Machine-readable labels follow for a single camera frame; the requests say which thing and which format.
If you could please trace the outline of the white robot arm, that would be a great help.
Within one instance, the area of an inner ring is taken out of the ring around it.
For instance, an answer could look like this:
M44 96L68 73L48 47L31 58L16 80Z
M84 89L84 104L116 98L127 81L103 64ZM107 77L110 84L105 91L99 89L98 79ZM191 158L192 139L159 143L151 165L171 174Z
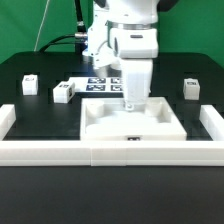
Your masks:
M126 110L144 106L159 50L154 25L160 0L93 1L94 19L84 55L100 78L107 77L110 69L121 72Z

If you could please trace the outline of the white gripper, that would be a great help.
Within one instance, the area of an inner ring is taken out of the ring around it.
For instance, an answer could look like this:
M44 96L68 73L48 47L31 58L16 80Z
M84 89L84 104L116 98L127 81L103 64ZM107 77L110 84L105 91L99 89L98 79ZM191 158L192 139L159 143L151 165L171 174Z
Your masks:
M153 61L151 59L121 59L121 77L125 110L146 102L150 93Z

